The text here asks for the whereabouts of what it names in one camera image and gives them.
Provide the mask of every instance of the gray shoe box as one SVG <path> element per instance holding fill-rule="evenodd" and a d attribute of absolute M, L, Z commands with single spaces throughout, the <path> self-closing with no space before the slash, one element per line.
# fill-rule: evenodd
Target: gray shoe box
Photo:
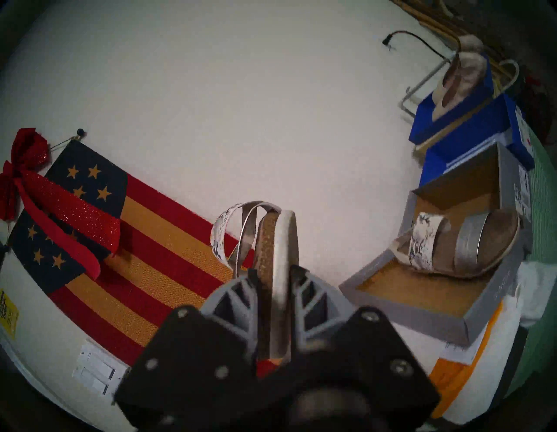
<path fill-rule="evenodd" d="M 453 227 L 487 210 L 520 207 L 519 213 L 528 212 L 517 242 L 496 269 L 469 280 L 425 275 L 401 265 L 386 250 L 341 283 L 340 290 L 357 306 L 380 308 L 393 322 L 469 346 L 504 295 L 516 289 L 518 267 L 532 250 L 531 211 L 520 196 L 530 196 L 530 185 L 527 179 L 521 181 L 522 172 L 516 158 L 497 144 L 408 196 L 400 234 L 411 229 L 420 211 L 445 214 Z"/>

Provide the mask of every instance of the sandal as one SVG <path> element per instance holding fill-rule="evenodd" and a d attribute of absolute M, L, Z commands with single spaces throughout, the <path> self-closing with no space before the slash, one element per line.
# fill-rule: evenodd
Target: sandal
<path fill-rule="evenodd" d="M 478 39 L 474 35 L 464 35 L 459 36 L 458 39 L 460 40 L 460 49 L 461 52 L 475 52 L 481 54 L 483 52 L 483 43 L 480 39 Z M 456 72 L 460 67 L 460 58 L 458 55 L 454 57 L 451 61 L 451 65 L 439 84 L 437 84 L 437 88 L 433 91 L 431 98 L 433 99 L 433 103 L 438 105 L 439 102 L 445 96 L 447 90 L 451 87 L 455 80 Z"/>
<path fill-rule="evenodd" d="M 487 72 L 487 60 L 476 52 L 458 54 L 458 70 L 452 82 L 447 81 L 441 100 L 435 105 L 432 120 L 445 115 L 472 93 Z"/>
<path fill-rule="evenodd" d="M 264 215 L 257 229 L 257 209 Z M 242 209 L 242 231 L 240 240 L 230 257 L 224 252 L 224 232 L 231 216 Z M 258 294 L 258 359 L 282 358 L 290 342 L 289 301 L 290 266 L 298 264 L 298 235 L 296 215 L 290 210 L 281 210 L 264 201 L 236 204 L 221 214 L 211 230 L 211 245 L 214 255 L 233 271 L 233 277 L 241 275 L 241 265 L 255 243 L 253 268 L 261 281 Z"/>
<path fill-rule="evenodd" d="M 421 273 L 469 279 L 499 264 L 520 231 L 515 210 L 495 210 L 467 217 L 452 230 L 441 215 L 420 213 L 413 228 L 393 241 L 397 260 Z"/>

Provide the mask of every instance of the glitter ribbon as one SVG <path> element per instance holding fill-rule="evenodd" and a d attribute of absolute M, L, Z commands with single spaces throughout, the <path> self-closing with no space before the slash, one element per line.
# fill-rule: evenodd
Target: glitter ribbon
<path fill-rule="evenodd" d="M 0 173 L 0 217 L 5 221 L 15 218 L 19 193 L 35 223 L 81 264 L 89 277 L 96 279 L 100 264 L 95 255 L 63 232 L 44 212 L 53 214 L 112 253 L 116 252 L 120 240 L 120 220 L 37 174 L 35 171 L 47 161 L 46 140 L 35 128 L 20 129 L 12 145 L 12 162 L 5 161 Z"/>

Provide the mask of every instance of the american flag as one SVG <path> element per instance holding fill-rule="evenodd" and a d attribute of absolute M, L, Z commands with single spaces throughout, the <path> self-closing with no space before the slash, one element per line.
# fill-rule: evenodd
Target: american flag
<path fill-rule="evenodd" d="M 212 224 L 97 154 L 72 141 L 46 178 L 120 219 L 116 254 L 50 216 L 91 250 L 96 280 L 50 240 L 24 210 L 12 249 L 46 295 L 114 356 L 132 365 L 170 311 L 200 307 L 232 272 L 213 256 Z M 227 253 L 234 239 L 227 238 Z M 260 371 L 271 369 L 261 364 Z"/>

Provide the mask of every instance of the yellow label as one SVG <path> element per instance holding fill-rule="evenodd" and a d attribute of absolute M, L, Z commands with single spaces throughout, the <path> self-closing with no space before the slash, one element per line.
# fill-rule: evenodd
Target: yellow label
<path fill-rule="evenodd" d="M 0 323 L 13 338 L 16 335 L 16 324 L 19 312 L 4 290 L 0 291 Z"/>

